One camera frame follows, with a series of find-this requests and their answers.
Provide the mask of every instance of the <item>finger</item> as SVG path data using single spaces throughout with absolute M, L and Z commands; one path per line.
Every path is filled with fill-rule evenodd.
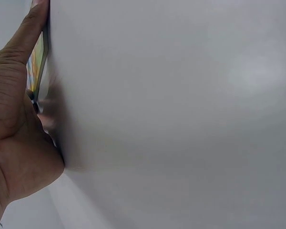
M 46 23 L 48 7 L 49 0 L 38 0 L 0 51 L 0 138 L 14 134 L 18 128 L 27 81 L 26 63 Z
M 31 100 L 34 100 L 34 92 L 28 89 L 26 90 L 26 93 Z
M 12 39 L 0 51 L 0 58 L 26 64 L 48 18 L 50 0 L 34 0 L 34 7 L 24 18 Z

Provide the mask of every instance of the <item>skin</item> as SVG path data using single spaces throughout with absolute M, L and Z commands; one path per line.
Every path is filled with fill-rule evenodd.
M 0 219 L 14 200 L 56 180 L 63 160 L 26 95 L 26 63 L 46 23 L 50 0 L 39 0 L 0 51 Z

